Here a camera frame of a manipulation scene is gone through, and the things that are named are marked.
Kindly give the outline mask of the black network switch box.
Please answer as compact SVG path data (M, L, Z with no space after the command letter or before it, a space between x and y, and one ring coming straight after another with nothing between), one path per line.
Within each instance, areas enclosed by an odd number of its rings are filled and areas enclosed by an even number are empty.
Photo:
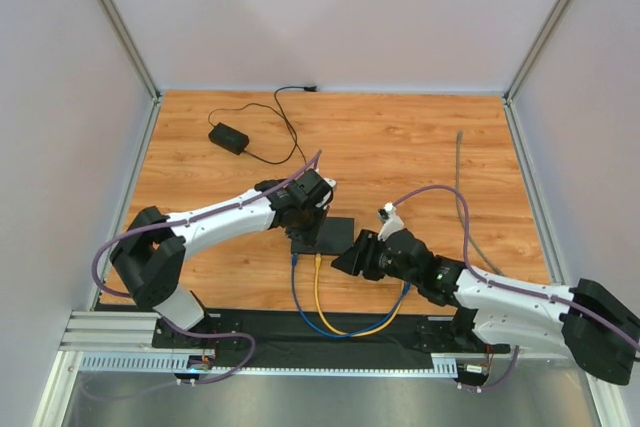
M328 217L320 227L313 245L292 241L292 254L321 254L338 256L354 243L355 219L352 217Z

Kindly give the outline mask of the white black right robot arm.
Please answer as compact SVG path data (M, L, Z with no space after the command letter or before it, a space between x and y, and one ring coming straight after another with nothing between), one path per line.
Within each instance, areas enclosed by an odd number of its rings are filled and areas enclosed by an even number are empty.
M629 384L639 358L638 316L596 281L541 285L480 271L431 252L406 229L385 240L363 230L332 265L371 281L400 279L429 302L455 307L462 337L570 356L614 385Z

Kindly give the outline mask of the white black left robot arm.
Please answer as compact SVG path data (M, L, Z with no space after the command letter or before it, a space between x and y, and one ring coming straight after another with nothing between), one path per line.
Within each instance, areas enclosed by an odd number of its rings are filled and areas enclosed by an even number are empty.
M110 262L141 311L155 312L181 331L204 323L205 309L180 282L196 254L245 234L282 228L312 245L324 223L337 182L308 169L297 178L271 179L240 195L192 211L138 213L110 254Z

